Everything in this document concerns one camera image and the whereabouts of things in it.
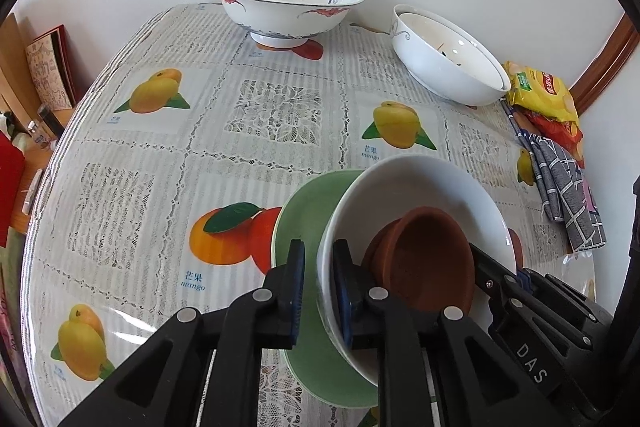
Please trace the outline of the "brown wooden door frame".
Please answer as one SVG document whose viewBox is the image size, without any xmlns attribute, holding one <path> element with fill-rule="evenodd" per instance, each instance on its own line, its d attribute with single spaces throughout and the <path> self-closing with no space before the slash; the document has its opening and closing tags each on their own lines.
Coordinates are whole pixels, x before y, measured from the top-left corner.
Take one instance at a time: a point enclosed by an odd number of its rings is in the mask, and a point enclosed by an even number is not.
<svg viewBox="0 0 640 427">
<path fill-rule="evenodd" d="M 639 33 L 624 14 L 600 53 L 579 77 L 570 93 L 577 113 L 582 115 L 613 82 L 639 45 Z"/>
</svg>

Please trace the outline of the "yellow chips bag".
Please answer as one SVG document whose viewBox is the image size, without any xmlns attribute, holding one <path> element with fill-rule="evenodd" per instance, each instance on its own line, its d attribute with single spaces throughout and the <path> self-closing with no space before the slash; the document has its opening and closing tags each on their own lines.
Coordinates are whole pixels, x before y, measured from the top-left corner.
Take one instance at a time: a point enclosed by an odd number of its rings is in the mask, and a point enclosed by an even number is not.
<svg viewBox="0 0 640 427">
<path fill-rule="evenodd" d="M 506 61 L 503 68 L 511 81 L 511 88 L 506 94 L 506 101 L 511 106 L 520 106 L 557 121 L 578 124 L 574 98 L 561 78 L 511 61 Z"/>
</svg>

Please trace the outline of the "patterned book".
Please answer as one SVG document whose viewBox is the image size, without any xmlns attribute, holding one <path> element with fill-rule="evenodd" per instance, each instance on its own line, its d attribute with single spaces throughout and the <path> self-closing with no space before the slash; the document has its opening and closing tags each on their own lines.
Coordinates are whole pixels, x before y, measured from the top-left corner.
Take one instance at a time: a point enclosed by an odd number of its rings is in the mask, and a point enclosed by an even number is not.
<svg viewBox="0 0 640 427">
<path fill-rule="evenodd" d="M 40 101 L 50 109 L 71 109 L 78 96 L 67 52 L 66 31 L 58 25 L 38 36 L 25 49 L 32 83 Z"/>
</svg>

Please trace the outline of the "white round bowl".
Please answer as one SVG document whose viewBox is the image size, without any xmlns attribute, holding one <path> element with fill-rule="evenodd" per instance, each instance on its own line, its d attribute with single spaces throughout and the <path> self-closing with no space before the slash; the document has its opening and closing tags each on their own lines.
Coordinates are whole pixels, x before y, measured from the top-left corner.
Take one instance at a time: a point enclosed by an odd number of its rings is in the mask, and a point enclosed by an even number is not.
<svg viewBox="0 0 640 427">
<path fill-rule="evenodd" d="M 360 173 L 338 200 L 321 236 L 316 259 L 317 308 L 333 347 L 373 386 L 378 383 L 375 352 L 349 350 L 338 327 L 331 295 L 332 246 L 337 239 L 346 239 L 352 262 L 359 265 L 384 225 L 422 206 L 444 210 L 470 243 L 503 268 L 516 270 L 510 233 L 499 208 L 465 170 L 436 157 L 404 154 L 383 159 Z"/>
</svg>

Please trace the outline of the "red package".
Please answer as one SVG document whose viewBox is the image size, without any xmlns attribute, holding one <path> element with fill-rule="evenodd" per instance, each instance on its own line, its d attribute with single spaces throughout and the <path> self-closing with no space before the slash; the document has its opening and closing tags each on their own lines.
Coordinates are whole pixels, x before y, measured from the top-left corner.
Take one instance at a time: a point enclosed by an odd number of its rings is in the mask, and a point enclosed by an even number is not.
<svg viewBox="0 0 640 427">
<path fill-rule="evenodd" d="M 25 168 L 23 152 L 0 134 L 0 246 L 6 247 L 14 200 Z"/>
</svg>

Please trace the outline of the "green square plate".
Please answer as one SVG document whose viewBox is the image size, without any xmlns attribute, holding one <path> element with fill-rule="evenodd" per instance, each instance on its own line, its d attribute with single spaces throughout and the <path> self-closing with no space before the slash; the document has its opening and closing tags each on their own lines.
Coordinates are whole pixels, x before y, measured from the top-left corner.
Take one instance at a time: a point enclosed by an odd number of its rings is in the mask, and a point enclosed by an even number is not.
<svg viewBox="0 0 640 427">
<path fill-rule="evenodd" d="M 358 170 L 320 174 L 288 199 L 280 210 L 271 239 L 273 265 L 282 265 L 288 247 L 299 239 L 305 247 L 302 315 L 295 347 L 285 362 L 306 392 L 342 409 L 368 409 L 378 402 L 378 389 L 366 381 L 334 348 L 317 309 L 317 263 L 320 239 L 329 219 Z"/>
</svg>

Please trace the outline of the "white lemon print bowl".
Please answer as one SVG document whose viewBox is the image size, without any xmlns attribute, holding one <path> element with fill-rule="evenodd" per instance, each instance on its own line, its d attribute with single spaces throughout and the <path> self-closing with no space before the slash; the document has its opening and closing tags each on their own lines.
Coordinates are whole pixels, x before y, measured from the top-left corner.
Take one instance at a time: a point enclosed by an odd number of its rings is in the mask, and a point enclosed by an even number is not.
<svg viewBox="0 0 640 427">
<path fill-rule="evenodd" d="M 506 74 L 495 64 L 492 55 L 462 28 L 433 13 L 404 11 L 399 19 L 438 54 L 448 58 L 465 74 L 497 89 L 506 89 Z"/>
</svg>

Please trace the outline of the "fruit print tablecloth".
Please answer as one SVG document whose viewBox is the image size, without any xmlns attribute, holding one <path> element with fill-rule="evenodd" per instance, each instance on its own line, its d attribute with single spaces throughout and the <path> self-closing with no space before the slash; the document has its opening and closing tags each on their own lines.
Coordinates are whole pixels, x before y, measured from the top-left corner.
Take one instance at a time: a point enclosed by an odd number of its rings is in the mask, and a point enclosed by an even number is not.
<svg viewBox="0 0 640 427">
<path fill-rule="evenodd" d="M 191 253 L 198 220 L 234 202 L 281 207 L 320 174 L 393 154 L 365 140 L 376 106 L 418 113 L 432 155 L 486 188 L 529 268 L 593 295 L 588 253 L 572 254 L 538 191 L 518 179 L 521 147 L 499 105 L 467 108 L 420 87 L 382 32 L 341 24 L 317 60 L 258 48 L 216 4 L 157 14 L 107 64 L 43 177 L 24 251 L 24 358 L 44 425 L 92 392 L 55 356 L 58 329 L 85 303 L 119 364 L 185 306 L 223 308 L 262 283 L 252 259 Z"/>
</svg>

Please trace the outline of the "wooden board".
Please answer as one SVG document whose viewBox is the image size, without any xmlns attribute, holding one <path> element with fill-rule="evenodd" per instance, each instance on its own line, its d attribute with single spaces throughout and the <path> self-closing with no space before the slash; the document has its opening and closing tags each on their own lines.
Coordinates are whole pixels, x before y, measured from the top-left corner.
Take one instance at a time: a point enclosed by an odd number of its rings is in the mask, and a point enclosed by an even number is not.
<svg viewBox="0 0 640 427">
<path fill-rule="evenodd" d="M 29 72 L 24 42 L 15 15 L 0 30 L 1 96 L 23 128 L 38 117 L 39 95 Z"/>
</svg>

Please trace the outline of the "small brown bowl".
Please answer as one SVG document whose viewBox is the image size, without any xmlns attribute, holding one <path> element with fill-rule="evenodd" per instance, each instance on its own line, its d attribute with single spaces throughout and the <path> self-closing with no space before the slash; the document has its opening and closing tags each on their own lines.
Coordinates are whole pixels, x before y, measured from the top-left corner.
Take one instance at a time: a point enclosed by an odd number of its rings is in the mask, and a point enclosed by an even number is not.
<svg viewBox="0 0 640 427">
<path fill-rule="evenodd" d="M 361 265 L 378 285 L 413 309 L 471 310 L 471 246 L 458 222 L 438 208 L 416 207 L 385 225 L 373 237 Z"/>
</svg>

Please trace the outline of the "large white bowl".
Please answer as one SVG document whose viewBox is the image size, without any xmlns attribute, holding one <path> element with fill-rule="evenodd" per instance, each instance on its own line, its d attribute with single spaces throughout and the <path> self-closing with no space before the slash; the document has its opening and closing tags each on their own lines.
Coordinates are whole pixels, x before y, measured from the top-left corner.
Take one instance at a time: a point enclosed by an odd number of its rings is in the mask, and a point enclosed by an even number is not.
<svg viewBox="0 0 640 427">
<path fill-rule="evenodd" d="M 438 54 L 399 19 L 398 14 L 404 11 L 433 12 L 414 8 L 408 4 L 398 4 L 393 8 L 392 27 L 390 28 L 393 49 L 410 75 L 421 86 L 441 98 L 465 106 L 490 105 L 506 95 L 511 87 L 508 75 L 506 75 L 506 89 L 497 90 L 465 74 L 460 67 Z M 474 40 L 480 44 L 485 52 L 490 53 L 477 39 L 474 38 Z M 506 74 L 498 60 L 493 55 L 492 58 Z"/>
</svg>

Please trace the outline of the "red chips bag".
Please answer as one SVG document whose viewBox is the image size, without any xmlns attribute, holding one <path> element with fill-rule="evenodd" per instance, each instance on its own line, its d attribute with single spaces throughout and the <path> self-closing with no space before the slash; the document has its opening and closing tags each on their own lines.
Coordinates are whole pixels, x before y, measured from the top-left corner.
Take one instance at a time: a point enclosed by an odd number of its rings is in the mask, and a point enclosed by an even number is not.
<svg viewBox="0 0 640 427">
<path fill-rule="evenodd" d="M 537 134 L 558 143 L 572 155 L 580 168 L 585 167 L 584 144 L 582 144 L 584 135 L 576 122 L 550 119 L 529 109 L 524 109 L 523 113 L 536 129 Z"/>
</svg>

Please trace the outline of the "grey checked cloth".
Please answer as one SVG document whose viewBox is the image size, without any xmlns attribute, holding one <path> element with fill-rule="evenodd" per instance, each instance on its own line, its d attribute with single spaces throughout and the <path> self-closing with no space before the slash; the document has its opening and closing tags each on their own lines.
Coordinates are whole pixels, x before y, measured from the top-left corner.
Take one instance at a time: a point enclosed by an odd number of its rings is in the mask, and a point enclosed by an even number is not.
<svg viewBox="0 0 640 427">
<path fill-rule="evenodd" d="M 537 187 L 544 214 L 564 225 L 570 250 L 577 253 L 605 246 L 604 225 L 576 159 L 560 144 L 522 128 L 506 101 L 500 105 L 522 146 L 518 179 Z"/>
</svg>

